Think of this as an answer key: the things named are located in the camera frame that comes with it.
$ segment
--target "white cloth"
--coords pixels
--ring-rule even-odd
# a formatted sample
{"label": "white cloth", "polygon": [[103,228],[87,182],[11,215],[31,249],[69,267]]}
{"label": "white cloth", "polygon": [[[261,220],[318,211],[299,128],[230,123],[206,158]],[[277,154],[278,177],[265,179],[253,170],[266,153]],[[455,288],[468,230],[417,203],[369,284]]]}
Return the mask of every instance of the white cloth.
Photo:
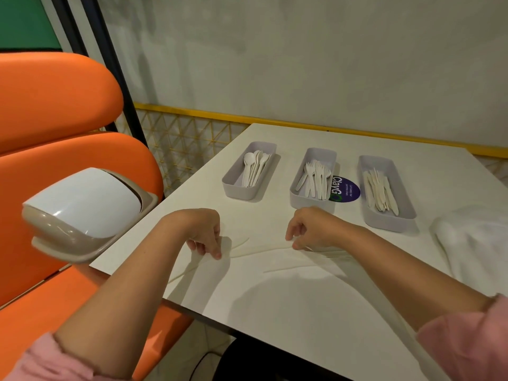
{"label": "white cloth", "polygon": [[493,296],[508,294],[508,213],[468,206],[437,218],[431,231],[455,279]]}

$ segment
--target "pink shirt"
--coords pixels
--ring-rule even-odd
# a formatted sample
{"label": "pink shirt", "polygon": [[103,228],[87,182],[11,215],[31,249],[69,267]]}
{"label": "pink shirt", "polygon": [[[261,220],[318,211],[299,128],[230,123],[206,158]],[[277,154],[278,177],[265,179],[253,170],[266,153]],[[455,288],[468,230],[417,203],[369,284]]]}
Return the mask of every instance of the pink shirt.
{"label": "pink shirt", "polygon": [[[454,381],[508,379],[508,298],[486,312],[449,314],[418,332],[420,344]],[[23,354],[4,381],[110,381],[62,353],[50,333]]]}

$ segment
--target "floor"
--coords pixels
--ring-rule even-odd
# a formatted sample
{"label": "floor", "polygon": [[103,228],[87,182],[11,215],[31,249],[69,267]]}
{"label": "floor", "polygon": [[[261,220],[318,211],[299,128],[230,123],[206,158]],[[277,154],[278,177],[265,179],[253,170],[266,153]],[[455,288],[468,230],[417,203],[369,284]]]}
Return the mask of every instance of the floor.
{"label": "floor", "polygon": [[[223,353],[232,340],[228,334],[194,321],[146,380],[189,381],[203,354],[207,351]],[[214,354],[207,355],[196,369],[192,381],[211,381],[219,359]]]}

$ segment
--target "white table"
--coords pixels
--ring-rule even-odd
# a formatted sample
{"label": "white table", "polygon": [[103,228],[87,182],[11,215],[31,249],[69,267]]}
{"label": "white table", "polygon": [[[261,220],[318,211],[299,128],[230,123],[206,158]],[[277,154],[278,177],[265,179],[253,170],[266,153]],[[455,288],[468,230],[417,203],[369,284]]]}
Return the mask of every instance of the white table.
{"label": "white table", "polygon": [[[277,144],[280,156],[257,197],[243,202],[225,196],[221,179],[254,140]],[[308,147],[337,151],[340,176],[358,183],[362,154],[392,159],[418,214],[418,233],[373,229],[383,238],[448,273],[429,234],[438,216],[468,204],[508,208],[508,190],[466,150],[322,131],[253,124],[134,226],[92,267],[112,274],[157,221],[182,208],[209,207],[220,213],[223,235],[247,233],[252,245],[282,241],[294,209],[289,185]],[[360,199],[337,203],[335,215],[365,224]],[[168,285],[164,297],[208,320],[248,334],[314,364],[351,378],[424,380],[417,361],[358,291],[319,267],[263,273],[274,254],[203,262]],[[173,273],[191,253],[182,249]]]}

